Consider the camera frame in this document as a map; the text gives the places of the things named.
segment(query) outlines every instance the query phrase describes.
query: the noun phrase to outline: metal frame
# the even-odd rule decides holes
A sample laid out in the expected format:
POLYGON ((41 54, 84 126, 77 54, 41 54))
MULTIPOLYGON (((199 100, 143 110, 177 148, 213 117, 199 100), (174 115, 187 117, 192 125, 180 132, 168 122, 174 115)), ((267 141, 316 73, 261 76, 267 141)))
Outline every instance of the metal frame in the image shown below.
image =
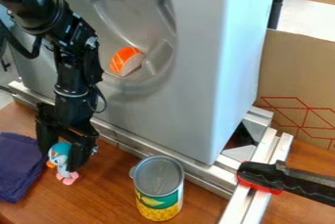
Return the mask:
MULTIPOLYGON (((53 104, 51 99, 30 91, 22 83, 13 81, 9 86, 14 99, 31 108, 35 108, 38 102, 53 104)), ((104 141, 123 151, 140 158, 165 155, 178 159, 183 164, 187 180, 226 199, 231 199, 219 222, 230 224, 258 223, 270 198, 269 194, 237 184, 235 174, 243 161, 242 157, 268 163, 277 159, 285 160, 289 153, 293 137, 288 134, 276 137, 277 131, 269 127, 272 117, 272 112, 251 107, 243 123, 258 145, 224 150, 213 165, 201 163, 103 120, 93 118, 91 121, 104 141)))

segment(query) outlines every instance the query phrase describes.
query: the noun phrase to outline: washing machine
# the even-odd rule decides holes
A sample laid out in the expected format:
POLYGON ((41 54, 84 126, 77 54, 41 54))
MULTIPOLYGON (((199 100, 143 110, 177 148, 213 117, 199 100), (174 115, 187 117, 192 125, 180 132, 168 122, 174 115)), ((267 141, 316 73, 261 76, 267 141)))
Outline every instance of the washing machine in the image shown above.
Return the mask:
MULTIPOLYGON (((256 100, 272 0, 67 1, 99 36, 108 108, 95 117, 213 164, 256 100), (126 46, 145 59, 120 77, 110 60, 126 46)), ((31 36, 13 32, 31 47, 31 36)), ((52 53, 14 58, 24 86, 53 98, 52 53)))

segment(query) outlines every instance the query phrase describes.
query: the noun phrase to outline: yellow can label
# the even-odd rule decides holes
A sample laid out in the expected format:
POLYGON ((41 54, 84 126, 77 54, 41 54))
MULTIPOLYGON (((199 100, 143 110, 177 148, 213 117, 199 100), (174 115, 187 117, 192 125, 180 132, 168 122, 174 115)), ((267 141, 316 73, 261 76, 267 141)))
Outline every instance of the yellow can label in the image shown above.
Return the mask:
POLYGON ((166 221, 173 218, 182 207, 182 198, 178 190, 165 197, 148 197, 136 193, 136 205, 140 213, 147 219, 153 221, 166 221))

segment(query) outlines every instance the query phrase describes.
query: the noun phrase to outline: tin can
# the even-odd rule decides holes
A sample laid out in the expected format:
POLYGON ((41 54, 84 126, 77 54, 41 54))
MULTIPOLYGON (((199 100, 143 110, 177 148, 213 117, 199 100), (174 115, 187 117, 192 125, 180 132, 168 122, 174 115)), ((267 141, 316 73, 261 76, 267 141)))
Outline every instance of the tin can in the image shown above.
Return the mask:
POLYGON ((136 205, 140 213, 153 221, 173 218, 182 208, 184 170, 170 157, 148 157, 132 167, 136 205))

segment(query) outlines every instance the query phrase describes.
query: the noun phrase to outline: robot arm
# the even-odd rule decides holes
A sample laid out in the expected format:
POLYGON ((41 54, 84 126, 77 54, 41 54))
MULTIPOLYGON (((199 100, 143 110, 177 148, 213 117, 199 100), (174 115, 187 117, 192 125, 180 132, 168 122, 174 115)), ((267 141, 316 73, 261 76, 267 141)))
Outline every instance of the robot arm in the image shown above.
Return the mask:
POLYGON ((29 59, 39 55, 42 38, 54 52, 58 81, 55 106, 39 104, 36 118, 38 145, 43 154, 63 137, 72 143, 69 170, 75 171, 96 150, 97 131, 90 118, 97 112, 97 99, 106 100, 96 84, 103 70, 98 58, 94 29, 74 13, 65 0, 0 0, 12 20, 36 36, 30 53, 0 21, 8 41, 29 59))

